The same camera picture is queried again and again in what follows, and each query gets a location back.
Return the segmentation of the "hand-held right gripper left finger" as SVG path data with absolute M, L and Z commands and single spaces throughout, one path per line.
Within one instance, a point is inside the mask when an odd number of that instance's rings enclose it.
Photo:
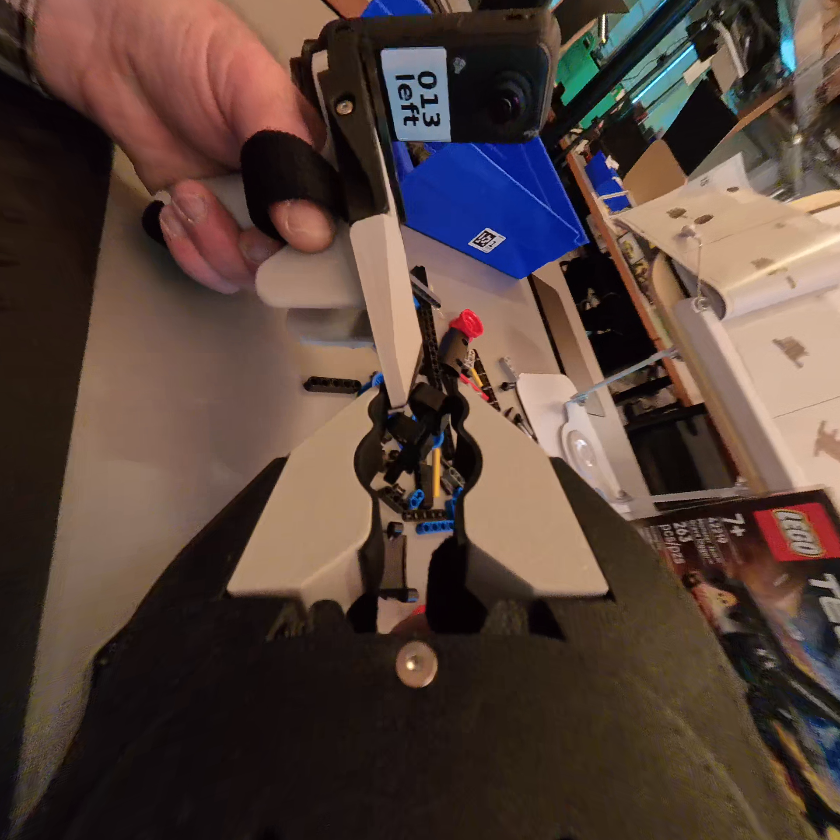
M 295 447 L 227 583 L 233 597 L 278 596 L 346 613 L 365 593 L 360 553 L 374 522 L 356 454 L 383 392 L 353 399 Z

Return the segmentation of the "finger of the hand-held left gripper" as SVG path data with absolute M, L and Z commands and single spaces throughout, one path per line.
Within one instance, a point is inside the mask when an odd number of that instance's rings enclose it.
M 392 407 L 407 404 L 422 351 L 401 225 L 394 212 L 350 226 L 374 346 Z

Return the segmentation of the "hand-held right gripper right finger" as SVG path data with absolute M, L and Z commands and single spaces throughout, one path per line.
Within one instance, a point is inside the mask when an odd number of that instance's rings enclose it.
M 557 601 L 609 585 L 551 458 L 472 392 L 451 398 L 454 530 L 433 551 L 425 617 L 434 634 L 561 634 Z

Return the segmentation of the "black connector assembly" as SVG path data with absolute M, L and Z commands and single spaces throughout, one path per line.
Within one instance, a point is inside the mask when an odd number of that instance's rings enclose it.
M 408 399 L 409 413 L 394 413 L 386 421 L 386 431 L 400 449 L 384 473 L 385 483 L 395 484 L 403 473 L 413 473 L 443 433 L 448 415 L 448 395 L 428 383 L 414 386 Z

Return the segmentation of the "grey desk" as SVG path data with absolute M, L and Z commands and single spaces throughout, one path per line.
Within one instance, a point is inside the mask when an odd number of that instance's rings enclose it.
M 301 381 L 377 368 L 368 350 L 299 344 L 250 293 L 186 279 L 142 231 L 150 195 L 112 151 L 9 837 L 72 740 L 93 655 L 202 526 L 338 412 Z

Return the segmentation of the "person's left hand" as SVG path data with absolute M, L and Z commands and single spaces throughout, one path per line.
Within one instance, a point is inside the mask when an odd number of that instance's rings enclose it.
M 203 182 L 237 170 L 262 130 L 321 150 L 323 123 L 288 71 L 221 2 L 36 2 L 34 23 L 48 91 L 102 128 L 151 194 L 169 194 L 161 231 L 179 267 L 225 295 L 252 287 L 280 244 L 241 228 Z

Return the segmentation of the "long black beam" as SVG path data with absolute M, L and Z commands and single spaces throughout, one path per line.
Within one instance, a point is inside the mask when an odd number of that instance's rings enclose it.
M 438 358 L 438 337 L 434 320 L 434 314 L 441 308 L 441 302 L 428 285 L 424 266 L 410 269 L 409 278 L 422 338 L 423 361 L 420 372 L 432 387 L 446 392 L 445 377 Z

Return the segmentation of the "black curved panel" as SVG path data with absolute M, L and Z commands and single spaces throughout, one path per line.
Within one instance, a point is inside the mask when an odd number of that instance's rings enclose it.
M 437 357 L 442 375 L 458 377 L 469 351 L 470 339 L 455 327 L 449 327 L 438 346 Z

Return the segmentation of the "black flat clip panel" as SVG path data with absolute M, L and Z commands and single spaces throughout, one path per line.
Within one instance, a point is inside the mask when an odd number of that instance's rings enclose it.
M 410 587 L 407 580 L 407 536 L 403 526 L 402 521 L 391 521 L 385 528 L 384 570 L 379 594 L 384 600 L 417 604 L 418 591 Z

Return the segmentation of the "green screen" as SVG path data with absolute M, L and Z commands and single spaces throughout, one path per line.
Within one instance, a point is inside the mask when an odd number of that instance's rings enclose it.
M 560 58 L 555 88 L 560 92 L 560 101 L 567 108 L 585 86 L 601 71 L 598 57 L 599 41 L 593 33 L 587 33 L 568 46 Z M 588 111 L 580 121 L 582 129 L 588 129 L 593 122 L 615 107 L 623 97 L 623 88 L 616 85 L 602 100 Z

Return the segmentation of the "blue bin with square tag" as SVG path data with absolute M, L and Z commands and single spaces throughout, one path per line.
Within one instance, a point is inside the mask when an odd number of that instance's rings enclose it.
M 516 279 L 587 242 L 540 139 L 560 28 L 545 9 L 396 16 L 369 36 L 406 226 Z

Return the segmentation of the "thin black beam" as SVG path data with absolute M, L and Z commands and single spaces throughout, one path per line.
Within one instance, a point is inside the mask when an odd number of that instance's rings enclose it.
M 497 411 L 501 412 L 501 406 L 499 405 L 497 395 L 490 383 L 489 376 L 480 359 L 480 356 L 476 350 L 472 350 L 471 352 L 473 354 L 473 365 L 471 368 L 470 377 L 472 378 L 476 386 L 481 390 L 488 403 Z

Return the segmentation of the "black floor pole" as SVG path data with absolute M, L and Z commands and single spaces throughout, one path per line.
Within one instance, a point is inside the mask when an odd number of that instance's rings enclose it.
M 672 31 L 698 1 L 667 1 L 657 5 L 640 28 L 617 49 L 604 67 L 541 132 L 546 150 L 554 152 L 562 139 L 625 78 L 642 58 Z

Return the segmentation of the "small blue background bin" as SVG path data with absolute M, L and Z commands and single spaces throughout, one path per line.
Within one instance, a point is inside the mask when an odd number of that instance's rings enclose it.
M 617 172 L 617 163 L 604 152 L 594 153 L 584 166 L 584 173 L 594 193 L 600 197 L 611 214 L 618 214 L 633 206 L 627 189 Z

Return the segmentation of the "monster truck toy box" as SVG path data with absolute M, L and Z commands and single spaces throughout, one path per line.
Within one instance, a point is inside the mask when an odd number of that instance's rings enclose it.
M 717 636 L 817 835 L 839 830 L 839 519 L 825 489 L 706 500 L 634 522 Z

